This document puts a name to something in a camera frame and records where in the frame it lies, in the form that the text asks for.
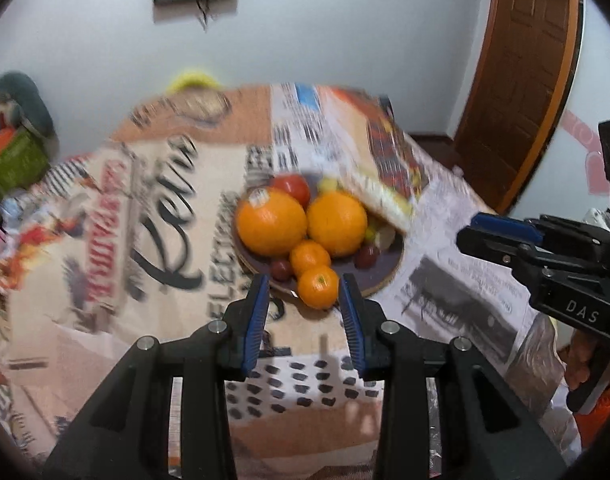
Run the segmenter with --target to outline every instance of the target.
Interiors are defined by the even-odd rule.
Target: pink wall decal
[[[587,149],[585,157],[585,175],[587,189],[592,195],[608,195],[610,183],[605,177],[605,166],[602,160],[602,149],[598,133],[583,123],[569,110],[563,112],[558,123],[563,130],[575,138]]]

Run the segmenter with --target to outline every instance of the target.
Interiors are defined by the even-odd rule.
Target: tangerine
[[[261,256],[283,256],[307,233],[307,217],[298,201],[271,187],[259,187],[236,211],[236,230],[245,246]]]
[[[365,237],[367,212],[353,196],[328,191],[307,209],[309,237],[321,244],[333,258],[355,253]]]
[[[291,250],[290,264],[296,277],[308,269],[320,266],[329,266],[332,259],[325,248],[313,240],[303,240]]]
[[[338,283],[338,274],[331,267],[314,267],[298,279],[298,296],[307,306],[326,310],[338,299]]]

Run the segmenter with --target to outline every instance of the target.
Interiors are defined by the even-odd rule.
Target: wooden door
[[[456,133],[466,180],[504,212],[534,169],[564,104],[578,0],[492,0]]]

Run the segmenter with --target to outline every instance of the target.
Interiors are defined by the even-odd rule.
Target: patterned tablecloth
[[[407,197],[403,263],[376,299],[421,336],[472,337],[538,416],[549,406],[562,378],[549,319],[507,269],[454,247],[485,206],[370,97],[292,84],[185,91],[136,108],[112,139],[44,180],[0,259],[0,421],[37,463],[139,336],[188,336],[246,294],[232,215],[246,186],[287,171],[360,168]],[[357,377],[337,312],[272,299],[256,370],[226,384],[239,476],[370,476],[382,390]]]

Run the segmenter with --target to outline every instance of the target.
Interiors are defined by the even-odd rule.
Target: metal bolt
[[[400,330],[400,325],[395,321],[383,321],[382,325],[380,326],[380,329],[385,334],[395,334]]]
[[[144,335],[138,341],[136,341],[136,346],[141,350],[149,350],[155,344],[156,340],[150,335]]]
[[[210,321],[207,328],[214,334],[220,334],[227,330],[227,323],[225,323],[222,319],[215,319],[214,321]]]
[[[461,352],[466,352],[471,349],[471,341],[463,336],[458,336],[454,339],[454,346],[456,350],[460,350]]]

